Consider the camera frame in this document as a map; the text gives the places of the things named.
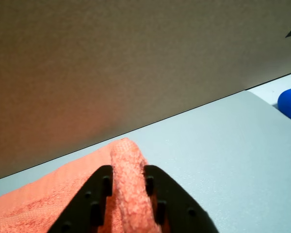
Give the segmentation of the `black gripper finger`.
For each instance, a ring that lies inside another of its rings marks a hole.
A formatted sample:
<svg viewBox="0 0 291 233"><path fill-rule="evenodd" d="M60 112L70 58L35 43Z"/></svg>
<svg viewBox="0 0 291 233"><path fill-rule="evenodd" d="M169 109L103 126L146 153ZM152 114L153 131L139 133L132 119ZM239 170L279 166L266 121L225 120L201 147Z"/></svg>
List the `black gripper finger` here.
<svg viewBox="0 0 291 233"><path fill-rule="evenodd" d="M217 233L208 213L171 176L144 166L145 188L155 222L163 233Z"/></svg>
<svg viewBox="0 0 291 233"><path fill-rule="evenodd" d="M49 233L96 233L104 225L106 200L113 193L113 168L99 167L83 184L48 230Z"/></svg>

